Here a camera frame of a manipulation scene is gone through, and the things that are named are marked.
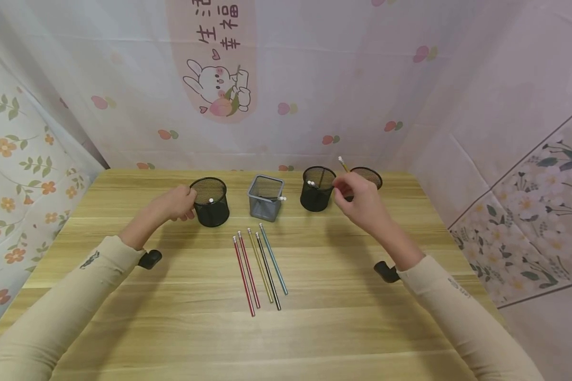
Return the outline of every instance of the left hand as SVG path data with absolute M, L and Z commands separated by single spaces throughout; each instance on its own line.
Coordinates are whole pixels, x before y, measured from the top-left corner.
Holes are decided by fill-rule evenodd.
M 150 201 L 148 207 L 161 213 L 164 221 L 176 221 L 178 218 L 182 221 L 192 220 L 195 218 L 193 214 L 195 197 L 197 197 L 195 189 L 190 189 L 188 185 L 178 185 Z

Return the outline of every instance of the pencil holder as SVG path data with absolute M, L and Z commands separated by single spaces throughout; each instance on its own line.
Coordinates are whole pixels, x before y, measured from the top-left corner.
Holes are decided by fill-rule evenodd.
M 323 166 L 310 166 L 303 172 L 301 205 L 310 212 L 322 212 L 328 206 L 336 175 Z
M 262 174 L 254 177 L 248 189 L 250 216 L 269 222 L 275 221 L 282 206 L 281 196 L 283 188 L 283 180 L 263 176 Z
M 352 168 L 350 172 L 358 173 L 360 176 L 364 177 L 366 180 L 369 180 L 373 184 L 376 185 L 377 189 L 381 188 L 383 185 L 383 180 L 379 173 L 373 171 L 371 168 L 367 168 L 365 166 L 357 166 L 356 168 Z M 354 200 L 354 196 L 346 196 L 346 201 Z
M 215 228 L 229 218 L 227 204 L 227 186 L 216 177 L 203 177 L 191 184 L 197 191 L 194 208 L 197 218 L 203 226 Z

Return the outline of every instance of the orange flower print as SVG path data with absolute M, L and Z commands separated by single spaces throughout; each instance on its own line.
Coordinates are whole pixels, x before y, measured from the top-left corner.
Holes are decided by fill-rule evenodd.
M 14 143 L 9 143 L 8 139 L 0 138 L 0 153 L 4 157 L 10 157 L 12 155 L 11 151 L 17 149 Z
M 11 296 L 8 294 L 8 289 L 1 289 L 0 290 L 0 305 L 5 305 L 6 302 L 11 300 Z
M 10 213 L 11 210 L 15 209 L 15 200 L 10 199 L 8 197 L 2 197 L 2 203 L 0 204 L 0 208 L 6 210 L 7 213 Z
M 50 224 L 51 222 L 57 221 L 57 213 L 47 213 L 44 216 L 44 223 Z
M 21 249 L 14 249 L 13 252 L 10 252 L 4 256 L 6 263 L 9 265 L 14 264 L 15 262 L 21 262 L 23 260 L 23 256 L 25 255 L 25 250 Z
M 55 192 L 56 183 L 54 181 L 49 181 L 40 186 L 42 188 L 42 194 L 49 194 Z
M 78 192 L 76 191 L 76 189 L 74 187 L 69 187 L 68 189 L 66 189 L 66 194 L 68 194 L 68 198 L 70 200 L 73 199 L 77 193 Z

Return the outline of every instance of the yellow pencil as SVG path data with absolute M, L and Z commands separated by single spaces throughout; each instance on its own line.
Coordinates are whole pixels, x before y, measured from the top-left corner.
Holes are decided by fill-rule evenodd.
M 256 250 L 256 245 L 254 244 L 254 240 L 252 238 L 252 232 L 250 228 L 248 228 L 248 235 L 250 236 L 250 243 L 252 244 L 252 248 L 254 249 L 254 256 L 256 257 L 256 262 L 258 264 L 258 269 L 261 272 L 261 276 L 263 278 L 263 285 L 265 285 L 265 291 L 267 292 L 267 296 L 269 297 L 269 303 L 273 303 L 273 295 L 269 291 L 269 285 L 267 285 L 267 279 L 265 276 L 265 272 L 263 271 L 263 266 L 261 265 L 261 258 L 258 256 L 258 251 Z
M 343 157 L 339 156 L 338 157 L 339 162 L 341 163 L 341 166 L 343 167 L 343 169 L 345 169 L 346 172 L 350 172 L 350 170 L 347 168 L 347 166 L 345 165 L 345 162 L 343 161 Z

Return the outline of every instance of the red pencil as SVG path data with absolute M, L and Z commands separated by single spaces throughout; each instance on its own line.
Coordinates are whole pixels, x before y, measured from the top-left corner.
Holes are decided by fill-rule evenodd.
M 252 306 L 252 301 L 250 300 L 250 292 L 247 290 L 246 276 L 244 274 L 244 267 L 242 265 L 242 259 L 239 257 L 239 249 L 237 248 L 237 240 L 233 236 L 233 245 L 235 245 L 235 254 L 237 255 L 237 262 L 239 263 L 239 272 L 242 273 L 242 281 L 244 282 L 244 289 L 246 290 L 246 298 L 248 300 L 248 306 L 250 307 L 250 314 L 254 317 L 254 307 Z
M 242 245 L 242 252 L 244 252 L 244 259 L 246 260 L 246 270 L 248 277 L 250 278 L 250 283 L 252 284 L 252 292 L 254 295 L 254 303 L 256 308 L 261 308 L 261 302 L 258 301 L 258 293 L 256 292 L 256 285 L 254 284 L 254 278 L 252 277 L 252 270 L 250 269 L 250 262 L 247 260 L 246 246 L 244 245 L 244 240 L 242 238 L 242 232 L 237 230 L 237 235 L 239 236 L 239 243 Z

